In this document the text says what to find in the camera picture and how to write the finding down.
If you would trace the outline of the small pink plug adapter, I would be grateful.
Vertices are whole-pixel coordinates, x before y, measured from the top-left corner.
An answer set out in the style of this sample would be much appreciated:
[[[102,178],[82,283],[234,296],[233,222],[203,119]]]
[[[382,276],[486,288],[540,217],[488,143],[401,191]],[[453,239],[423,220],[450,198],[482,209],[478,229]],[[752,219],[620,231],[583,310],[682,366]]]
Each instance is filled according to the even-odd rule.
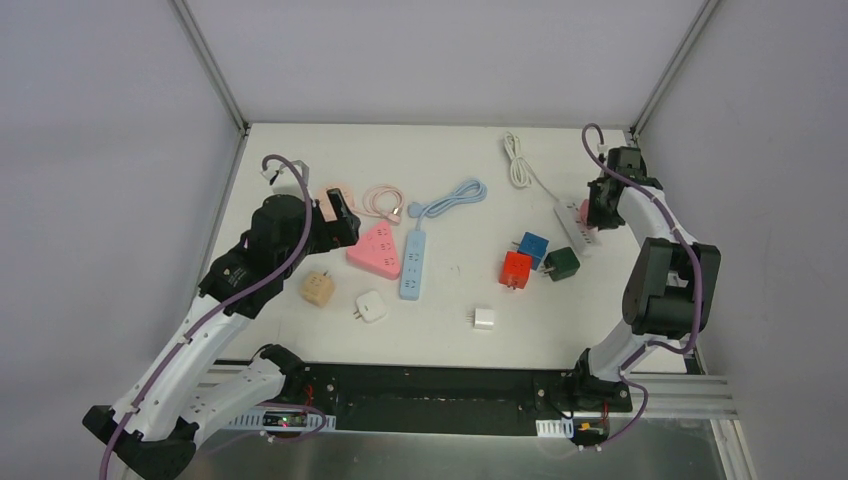
[[[580,223],[587,229],[592,228],[592,225],[589,222],[589,206],[589,200],[584,199],[578,208]]]

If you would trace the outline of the pink power strip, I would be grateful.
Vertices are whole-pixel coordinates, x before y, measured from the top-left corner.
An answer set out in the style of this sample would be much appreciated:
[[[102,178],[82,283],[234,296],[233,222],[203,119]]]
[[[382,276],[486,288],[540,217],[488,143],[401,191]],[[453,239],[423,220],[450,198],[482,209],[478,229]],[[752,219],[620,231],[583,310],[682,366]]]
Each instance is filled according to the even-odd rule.
[[[358,242],[346,250],[346,260],[368,273],[397,280],[401,274],[401,262],[391,224],[382,220],[361,234]]]

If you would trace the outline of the beige cube plug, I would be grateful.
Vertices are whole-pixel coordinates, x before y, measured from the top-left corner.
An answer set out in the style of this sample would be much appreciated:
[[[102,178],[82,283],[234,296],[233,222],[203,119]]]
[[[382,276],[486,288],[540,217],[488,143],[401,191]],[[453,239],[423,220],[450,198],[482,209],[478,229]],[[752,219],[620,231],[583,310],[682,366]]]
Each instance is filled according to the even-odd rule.
[[[327,272],[311,271],[302,281],[299,294],[309,304],[325,307],[335,292],[335,283]]]

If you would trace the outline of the dark green cube socket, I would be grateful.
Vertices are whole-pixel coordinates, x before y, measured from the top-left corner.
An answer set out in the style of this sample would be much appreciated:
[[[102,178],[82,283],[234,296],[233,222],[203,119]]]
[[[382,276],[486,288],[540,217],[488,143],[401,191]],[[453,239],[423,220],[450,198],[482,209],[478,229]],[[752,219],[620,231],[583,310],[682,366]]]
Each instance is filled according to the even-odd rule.
[[[564,247],[549,252],[543,260],[542,272],[553,282],[574,276],[581,267],[575,251]]]

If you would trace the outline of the blue cube socket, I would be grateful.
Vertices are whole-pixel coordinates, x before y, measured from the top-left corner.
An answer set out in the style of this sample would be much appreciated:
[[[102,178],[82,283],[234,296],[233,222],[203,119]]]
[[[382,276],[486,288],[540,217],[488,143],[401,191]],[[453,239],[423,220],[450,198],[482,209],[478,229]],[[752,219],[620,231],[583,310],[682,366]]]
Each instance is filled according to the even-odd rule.
[[[546,256],[549,240],[531,232],[525,232],[520,242],[515,242],[516,251],[531,258],[532,269],[537,270]]]

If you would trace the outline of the white charger plug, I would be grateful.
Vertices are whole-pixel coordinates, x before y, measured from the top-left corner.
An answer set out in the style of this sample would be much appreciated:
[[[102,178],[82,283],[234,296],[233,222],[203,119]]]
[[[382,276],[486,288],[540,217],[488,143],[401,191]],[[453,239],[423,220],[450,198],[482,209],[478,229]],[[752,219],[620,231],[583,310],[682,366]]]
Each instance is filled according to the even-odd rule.
[[[354,317],[366,324],[372,324],[388,315],[388,307],[376,290],[368,291],[355,299]]]

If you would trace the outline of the red cube socket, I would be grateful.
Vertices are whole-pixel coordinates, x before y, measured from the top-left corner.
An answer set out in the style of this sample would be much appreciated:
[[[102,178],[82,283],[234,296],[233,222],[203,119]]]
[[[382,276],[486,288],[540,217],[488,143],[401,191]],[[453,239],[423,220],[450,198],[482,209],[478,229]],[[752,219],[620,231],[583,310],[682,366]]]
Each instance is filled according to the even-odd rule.
[[[531,256],[517,251],[507,251],[498,283],[513,290],[523,290],[529,281],[532,264]]]

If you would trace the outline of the small white usb charger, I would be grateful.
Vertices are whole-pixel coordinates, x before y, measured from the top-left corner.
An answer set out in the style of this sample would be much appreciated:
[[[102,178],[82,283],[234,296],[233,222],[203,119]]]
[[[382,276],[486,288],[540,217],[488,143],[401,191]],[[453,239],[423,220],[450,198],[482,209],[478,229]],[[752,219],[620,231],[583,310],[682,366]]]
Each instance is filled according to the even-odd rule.
[[[476,330],[493,330],[496,314],[493,309],[476,307],[471,316],[472,327]]]

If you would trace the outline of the round pink socket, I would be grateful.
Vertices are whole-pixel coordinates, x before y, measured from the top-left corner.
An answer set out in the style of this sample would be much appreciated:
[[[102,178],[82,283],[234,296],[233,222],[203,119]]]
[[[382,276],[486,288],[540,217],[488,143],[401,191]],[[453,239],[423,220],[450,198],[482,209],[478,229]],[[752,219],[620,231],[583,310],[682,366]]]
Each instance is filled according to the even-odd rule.
[[[355,207],[355,198],[348,185],[330,184],[322,187],[318,193],[317,200],[319,202],[319,207],[323,218],[326,222],[333,222],[338,219],[338,215],[335,213],[335,210],[329,198],[329,191],[333,189],[338,189],[340,191],[341,195],[344,198],[345,204],[350,210],[353,210],[353,208]]]

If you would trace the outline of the light blue power strip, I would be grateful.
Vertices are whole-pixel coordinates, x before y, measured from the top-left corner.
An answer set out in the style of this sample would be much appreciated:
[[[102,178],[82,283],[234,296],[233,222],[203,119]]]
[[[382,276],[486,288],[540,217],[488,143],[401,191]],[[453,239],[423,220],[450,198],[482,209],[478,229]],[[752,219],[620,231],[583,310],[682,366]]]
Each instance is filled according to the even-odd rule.
[[[413,230],[407,235],[399,285],[399,297],[416,301],[421,294],[426,233]]]

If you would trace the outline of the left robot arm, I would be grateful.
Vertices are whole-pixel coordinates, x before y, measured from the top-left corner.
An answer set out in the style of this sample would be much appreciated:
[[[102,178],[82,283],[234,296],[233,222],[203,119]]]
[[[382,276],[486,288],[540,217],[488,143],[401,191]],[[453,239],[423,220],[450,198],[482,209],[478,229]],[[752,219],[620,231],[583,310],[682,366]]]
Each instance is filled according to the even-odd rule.
[[[195,389],[306,256],[355,245],[360,225],[338,188],[318,200],[267,197],[238,242],[212,262],[184,320],[145,374],[113,405],[95,405],[84,416],[84,427],[106,446],[101,478],[118,457],[143,479],[175,479],[232,418],[272,397],[297,402],[305,378],[293,370],[298,358],[279,346],[209,393]]]

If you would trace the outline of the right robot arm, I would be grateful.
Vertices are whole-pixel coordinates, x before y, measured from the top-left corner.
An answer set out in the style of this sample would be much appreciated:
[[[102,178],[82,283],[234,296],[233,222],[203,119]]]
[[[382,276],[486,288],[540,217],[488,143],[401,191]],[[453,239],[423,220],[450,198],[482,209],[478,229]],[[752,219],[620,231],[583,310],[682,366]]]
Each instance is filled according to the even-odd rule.
[[[581,354],[567,393],[580,410],[628,411],[625,376],[656,349],[690,351],[707,325],[721,253],[682,227],[639,149],[611,148],[597,159],[602,173],[589,184],[586,224],[597,230],[628,226],[640,251],[620,322]]]

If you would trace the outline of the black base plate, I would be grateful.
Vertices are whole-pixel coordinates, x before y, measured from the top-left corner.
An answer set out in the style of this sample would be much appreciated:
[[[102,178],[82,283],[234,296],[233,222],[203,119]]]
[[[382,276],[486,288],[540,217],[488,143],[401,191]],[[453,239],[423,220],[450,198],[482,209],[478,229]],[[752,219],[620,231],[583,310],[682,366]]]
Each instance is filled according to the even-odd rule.
[[[539,420],[629,413],[622,382],[580,371],[304,364],[276,404],[304,404],[345,431],[532,436]]]

